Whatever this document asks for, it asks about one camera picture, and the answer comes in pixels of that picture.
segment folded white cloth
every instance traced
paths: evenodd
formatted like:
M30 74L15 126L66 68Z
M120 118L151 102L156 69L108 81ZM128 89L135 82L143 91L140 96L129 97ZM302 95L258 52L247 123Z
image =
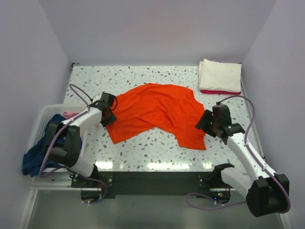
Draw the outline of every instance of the folded white cloth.
M199 64L199 89L209 91L240 92L242 65L219 63L204 59Z

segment speckled table surface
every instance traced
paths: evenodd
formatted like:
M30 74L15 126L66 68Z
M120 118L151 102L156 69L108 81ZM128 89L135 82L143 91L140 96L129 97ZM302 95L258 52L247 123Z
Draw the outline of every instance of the speckled table surface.
M202 94L198 88L198 67L194 66L74 66L70 83L90 96L103 91L119 95L145 83L175 84L193 89L197 101L211 110L227 95ZM65 104L82 101L67 90ZM249 116L242 98L225 101L233 121L244 129ZM249 140L258 150L251 130ZM124 142L113 144L107 130L97 124L88 131L84 157L103 171L212 171L218 164L230 162L245 172L236 155L218 138L206 135L206 150L179 147L175 136L159 128L145 131Z

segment laundry basket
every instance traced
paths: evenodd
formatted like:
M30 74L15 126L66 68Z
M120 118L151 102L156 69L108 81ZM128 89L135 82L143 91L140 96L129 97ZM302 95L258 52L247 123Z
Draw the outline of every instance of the laundry basket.
M44 136L44 128L46 127L49 120L55 115L60 114L62 115L63 112L82 112L86 107L85 106L77 106L77 105L67 105L67 104L54 104L48 105L42 109L40 112L37 122L34 126L32 135L30 137L28 149L32 148L37 142ZM81 147L81 156L84 152L84 146L86 145L85 142L87 140L88 132L85 131L84 135L82 136L82 147ZM53 168L46 168L44 172L49 172ZM59 169L56 172L66 172L66 169Z

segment table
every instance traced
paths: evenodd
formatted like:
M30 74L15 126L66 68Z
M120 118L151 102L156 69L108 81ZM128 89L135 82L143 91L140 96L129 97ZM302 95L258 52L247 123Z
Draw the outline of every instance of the table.
M203 94L198 88L198 66L74 66L70 83L84 89L91 97L102 92L122 94L145 83L175 84L194 91L197 101L205 109L227 95ZM82 104L67 89L65 104ZM242 98L225 101L233 122L246 129L249 114ZM259 152L253 130L249 140ZM175 136L159 128L145 131L124 142L113 144L107 130L97 124L88 131L84 157L95 163L99 171L212 171L218 164L232 163L240 172L244 167L236 155L219 138L204 137L206 150L179 147Z

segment blue towel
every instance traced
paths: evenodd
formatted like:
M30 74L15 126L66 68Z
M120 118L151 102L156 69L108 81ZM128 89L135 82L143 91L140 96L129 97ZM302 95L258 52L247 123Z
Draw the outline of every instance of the blue towel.
M64 117L62 117L60 114L54 115L51 120L47 123L46 128L44 129L44 133L46 134L48 131L49 124L54 121L62 122L66 120ZM42 165L44 154L42 152L42 147L44 143L44 137L42 137L39 142L33 146L31 149L28 150L28 152L23 156L23 162L22 162L22 173L26 176L30 174L31 177L36 176L39 174L40 167ZM55 164L53 162L47 161L46 168L52 167L56 168L60 165Z

